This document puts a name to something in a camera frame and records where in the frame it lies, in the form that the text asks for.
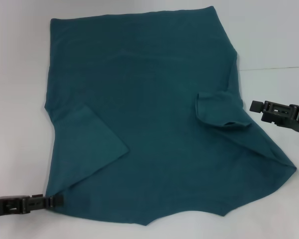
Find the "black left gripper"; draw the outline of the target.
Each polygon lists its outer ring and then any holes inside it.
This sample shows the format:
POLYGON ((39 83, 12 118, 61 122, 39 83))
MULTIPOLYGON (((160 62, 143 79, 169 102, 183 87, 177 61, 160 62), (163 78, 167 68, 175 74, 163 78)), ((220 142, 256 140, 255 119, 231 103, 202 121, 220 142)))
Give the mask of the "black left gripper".
POLYGON ((62 195, 44 197, 43 195, 33 196, 3 196, 0 197, 0 215, 22 214, 34 210, 53 209, 64 204, 62 195))

